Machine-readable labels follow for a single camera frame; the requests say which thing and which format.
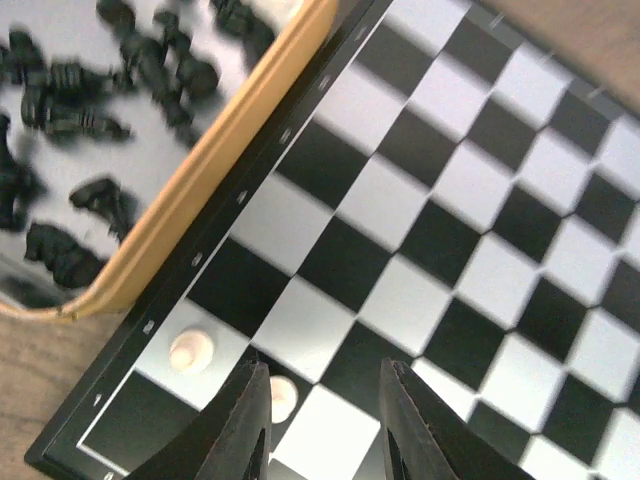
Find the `black chess pieces pile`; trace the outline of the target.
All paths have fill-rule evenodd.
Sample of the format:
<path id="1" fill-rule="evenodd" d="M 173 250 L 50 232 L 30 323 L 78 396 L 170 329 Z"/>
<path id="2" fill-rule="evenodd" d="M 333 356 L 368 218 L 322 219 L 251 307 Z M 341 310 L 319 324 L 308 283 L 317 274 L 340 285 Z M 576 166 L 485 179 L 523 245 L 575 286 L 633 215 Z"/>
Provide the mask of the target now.
<path id="1" fill-rule="evenodd" d="M 3 2 L 2 299 L 86 289 L 300 7 Z"/>

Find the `black and silver chessboard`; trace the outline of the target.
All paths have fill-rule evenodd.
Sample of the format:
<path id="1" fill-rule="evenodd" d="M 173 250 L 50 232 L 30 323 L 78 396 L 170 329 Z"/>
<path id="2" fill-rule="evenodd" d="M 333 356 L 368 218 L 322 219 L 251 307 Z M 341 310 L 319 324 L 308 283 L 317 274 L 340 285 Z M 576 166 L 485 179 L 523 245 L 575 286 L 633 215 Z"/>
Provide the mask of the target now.
<path id="1" fill-rule="evenodd" d="M 121 479 L 261 360 L 269 477 L 380 479 L 390 357 L 537 479 L 637 478 L 638 115 L 472 1 L 373 3 L 287 110 L 26 461 Z"/>

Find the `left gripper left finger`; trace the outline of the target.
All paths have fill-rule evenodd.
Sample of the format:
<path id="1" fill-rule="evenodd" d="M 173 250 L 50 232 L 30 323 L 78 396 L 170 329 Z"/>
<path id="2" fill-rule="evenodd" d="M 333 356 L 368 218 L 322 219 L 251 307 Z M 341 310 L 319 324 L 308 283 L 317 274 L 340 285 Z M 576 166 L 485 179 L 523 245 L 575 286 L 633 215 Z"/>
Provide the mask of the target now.
<path id="1" fill-rule="evenodd" d="M 265 479 L 271 440 L 268 366 L 236 365 L 216 396 L 131 479 Z"/>

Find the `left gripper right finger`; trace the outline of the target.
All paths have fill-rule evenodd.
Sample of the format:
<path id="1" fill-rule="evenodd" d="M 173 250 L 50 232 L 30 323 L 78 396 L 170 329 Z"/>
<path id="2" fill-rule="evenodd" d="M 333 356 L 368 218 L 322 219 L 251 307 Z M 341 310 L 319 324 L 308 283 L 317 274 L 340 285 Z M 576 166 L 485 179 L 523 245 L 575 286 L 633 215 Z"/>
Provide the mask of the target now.
<path id="1" fill-rule="evenodd" d="M 403 361 L 382 360 L 379 408 L 388 479 L 531 477 L 471 431 Z"/>

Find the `white pawn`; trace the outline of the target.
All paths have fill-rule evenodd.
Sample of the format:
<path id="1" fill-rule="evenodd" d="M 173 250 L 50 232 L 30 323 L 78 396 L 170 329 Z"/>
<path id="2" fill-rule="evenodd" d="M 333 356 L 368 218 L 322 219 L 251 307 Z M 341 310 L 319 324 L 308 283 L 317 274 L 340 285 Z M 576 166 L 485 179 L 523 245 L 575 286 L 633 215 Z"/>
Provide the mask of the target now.
<path id="1" fill-rule="evenodd" d="M 282 375 L 270 377 L 270 388 L 272 423 L 283 423 L 291 416 L 297 406 L 298 389 L 290 378 Z"/>
<path id="2" fill-rule="evenodd" d="M 216 352 L 214 335 L 200 326 L 190 326 L 171 342 L 168 360 L 171 368 L 181 374 L 204 372 Z"/>

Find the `yellow tin tray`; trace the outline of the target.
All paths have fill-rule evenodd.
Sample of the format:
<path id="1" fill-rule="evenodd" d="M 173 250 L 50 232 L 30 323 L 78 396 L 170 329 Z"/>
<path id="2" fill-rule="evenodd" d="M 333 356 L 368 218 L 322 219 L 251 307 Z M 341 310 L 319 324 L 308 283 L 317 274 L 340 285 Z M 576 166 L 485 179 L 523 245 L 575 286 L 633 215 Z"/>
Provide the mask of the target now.
<path id="1" fill-rule="evenodd" d="M 298 85 L 327 38 L 337 10 L 332 0 L 302 4 L 87 290 L 51 308 L 30 309 L 3 301 L 2 315 L 22 321 L 71 322 L 130 307 L 244 150 Z"/>

